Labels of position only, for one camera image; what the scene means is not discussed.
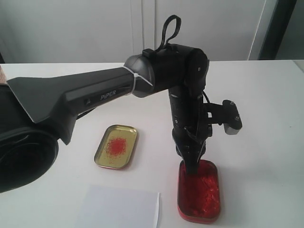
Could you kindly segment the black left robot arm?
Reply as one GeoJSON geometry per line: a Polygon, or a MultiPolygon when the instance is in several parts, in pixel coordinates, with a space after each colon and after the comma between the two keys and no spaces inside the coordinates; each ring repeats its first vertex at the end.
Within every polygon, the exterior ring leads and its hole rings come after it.
{"type": "Polygon", "coordinates": [[[128,58],[122,67],[51,78],[16,77],[0,86],[0,190],[27,185],[53,165],[58,140],[76,121],[121,96],[169,91],[172,136],[186,171],[204,153],[202,96],[209,59],[198,48],[167,44],[128,58]]]}

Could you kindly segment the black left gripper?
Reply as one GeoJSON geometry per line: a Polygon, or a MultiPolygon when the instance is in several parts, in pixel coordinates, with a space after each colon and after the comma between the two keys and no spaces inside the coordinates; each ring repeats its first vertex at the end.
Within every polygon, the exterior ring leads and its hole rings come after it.
{"type": "Polygon", "coordinates": [[[187,174],[196,174],[199,161],[206,151],[206,139],[212,136],[212,125],[204,105],[193,110],[182,104],[172,104],[172,136],[178,155],[183,159],[187,174]]]}

